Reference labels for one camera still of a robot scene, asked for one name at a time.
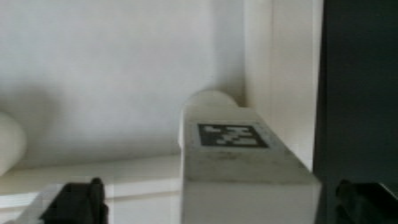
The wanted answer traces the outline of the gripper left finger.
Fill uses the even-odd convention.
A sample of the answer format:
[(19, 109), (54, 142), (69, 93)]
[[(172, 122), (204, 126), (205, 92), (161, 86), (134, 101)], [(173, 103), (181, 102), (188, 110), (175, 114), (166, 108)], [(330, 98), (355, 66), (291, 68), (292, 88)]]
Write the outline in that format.
[(88, 183), (67, 183), (38, 216), (42, 224), (108, 224), (104, 185), (99, 178)]

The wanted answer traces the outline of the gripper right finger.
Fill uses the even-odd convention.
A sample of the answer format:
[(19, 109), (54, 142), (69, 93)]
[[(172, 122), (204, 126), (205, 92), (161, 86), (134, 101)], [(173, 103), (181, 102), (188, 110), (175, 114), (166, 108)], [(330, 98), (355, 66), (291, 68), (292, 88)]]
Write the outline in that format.
[(342, 180), (335, 199), (335, 224), (398, 224), (398, 183)]

